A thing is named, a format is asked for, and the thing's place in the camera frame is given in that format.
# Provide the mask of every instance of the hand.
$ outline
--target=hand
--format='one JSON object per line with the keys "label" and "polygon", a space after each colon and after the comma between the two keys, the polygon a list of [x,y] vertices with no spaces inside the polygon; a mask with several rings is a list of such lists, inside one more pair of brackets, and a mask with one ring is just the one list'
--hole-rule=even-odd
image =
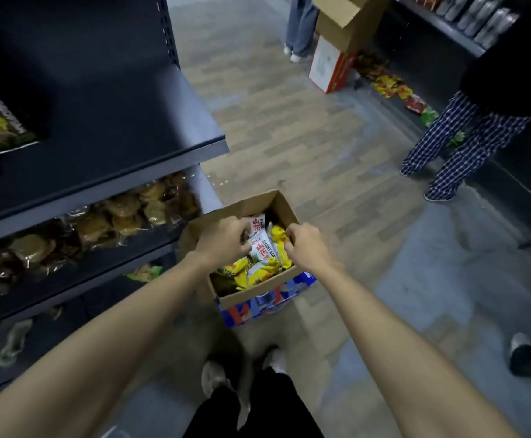
{"label": "hand", "polygon": [[252,246],[249,242],[241,244],[241,235],[250,227],[248,218],[227,217],[203,231],[194,253],[207,274],[232,265],[250,252]]}
{"label": "hand", "polygon": [[288,257],[301,269],[316,275],[321,268],[338,264],[330,256],[328,246],[317,227],[308,223],[292,223],[286,229],[286,235],[293,239],[293,244],[286,241],[284,248]]}

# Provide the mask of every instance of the red and white box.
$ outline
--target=red and white box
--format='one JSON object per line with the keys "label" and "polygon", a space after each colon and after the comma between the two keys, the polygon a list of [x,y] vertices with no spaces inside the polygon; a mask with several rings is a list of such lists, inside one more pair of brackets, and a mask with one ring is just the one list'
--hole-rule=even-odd
{"label": "red and white box", "polygon": [[342,89],[349,78],[357,51],[346,54],[320,36],[308,78],[324,93]]}

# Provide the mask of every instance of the black shirt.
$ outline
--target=black shirt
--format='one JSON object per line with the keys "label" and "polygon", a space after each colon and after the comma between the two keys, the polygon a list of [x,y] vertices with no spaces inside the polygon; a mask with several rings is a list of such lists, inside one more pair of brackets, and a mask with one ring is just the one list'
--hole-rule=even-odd
{"label": "black shirt", "polygon": [[460,90],[474,103],[514,117],[531,117],[531,5],[468,67]]}

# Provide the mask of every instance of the floor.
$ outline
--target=floor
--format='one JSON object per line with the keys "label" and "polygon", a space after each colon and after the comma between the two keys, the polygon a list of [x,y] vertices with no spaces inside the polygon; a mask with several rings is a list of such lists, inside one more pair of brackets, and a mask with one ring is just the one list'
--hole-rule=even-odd
{"label": "floor", "polygon": [[[398,174],[417,135],[364,91],[324,95],[307,79],[307,62],[284,57],[287,0],[168,5],[182,70],[231,149],[203,164],[223,204],[284,191],[361,284],[531,437],[531,380],[506,367],[511,335],[531,335],[531,252],[516,249],[519,233],[467,187],[445,206],[423,200],[427,180]],[[214,306],[190,301],[142,365],[110,436],[180,437],[203,400],[203,360],[223,335],[236,336],[248,358],[281,345],[326,436],[399,436],[320,285],[232,331]],[[247,375],[242,400],[249,384]]]}

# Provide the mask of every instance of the person in plaid pants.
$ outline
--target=person in plaid pants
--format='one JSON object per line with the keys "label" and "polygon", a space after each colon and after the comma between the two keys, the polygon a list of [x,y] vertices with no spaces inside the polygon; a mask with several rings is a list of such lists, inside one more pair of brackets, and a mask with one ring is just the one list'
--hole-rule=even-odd
{"label": "person in plaid pants", "polygon": [[454,198],[460,184],[531,121],[531,4],[489,50],[468,67],[460,89],[401,164],[401,174],[418,172],[469,122],[476,126],[447,160],[424,197]]}

